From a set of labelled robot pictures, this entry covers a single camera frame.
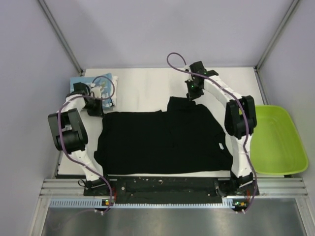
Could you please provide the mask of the black t shirt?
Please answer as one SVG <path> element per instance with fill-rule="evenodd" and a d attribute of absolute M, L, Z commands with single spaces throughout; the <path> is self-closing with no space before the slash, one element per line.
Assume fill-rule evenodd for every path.
<path fill-rule="evenodd" d="M 166 111 L 103 116 L 95 160 L 111 175 L 229 171 L 225 132 L 209 109 L 170 97 Z"/>

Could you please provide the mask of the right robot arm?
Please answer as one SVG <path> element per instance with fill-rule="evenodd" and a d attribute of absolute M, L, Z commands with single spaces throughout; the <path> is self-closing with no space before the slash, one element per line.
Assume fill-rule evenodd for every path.
<path fill-rule="evenodd" d="M 189 73 L 185 81 L 189 100 L 199 98 L 206 91 L 225 108 L 224 127 L 231 137 L 233 157 L 229 187 L 234 194 L 240 195 L 253 182 L 254 176 L 250 162 L 250 144 L 257 126 L 254 98 L 235 92 L 216 71 L 206 70 L 201 61 L 185 65 L 184 71 Z"/>

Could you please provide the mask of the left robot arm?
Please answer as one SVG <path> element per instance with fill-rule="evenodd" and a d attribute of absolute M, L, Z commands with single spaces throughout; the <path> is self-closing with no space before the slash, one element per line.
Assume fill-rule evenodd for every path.
<path fill-rule="evenodd" d="M 66 157 L 79 165 L 86 176 L 85 188 L 94 188 L 99 194 L 106 195 L 112 184 L 103 173 L 103 168 L 87 151 L 88 134 L 80 116 L 87 110 L 92 117 L 102 117 L 103 98 L 97 97 L 84 83 L 75 83 L 74 91 L 68 94 L 62 107 L 48 116 L 49 127 L 57 150 L 63 151 Z"/>

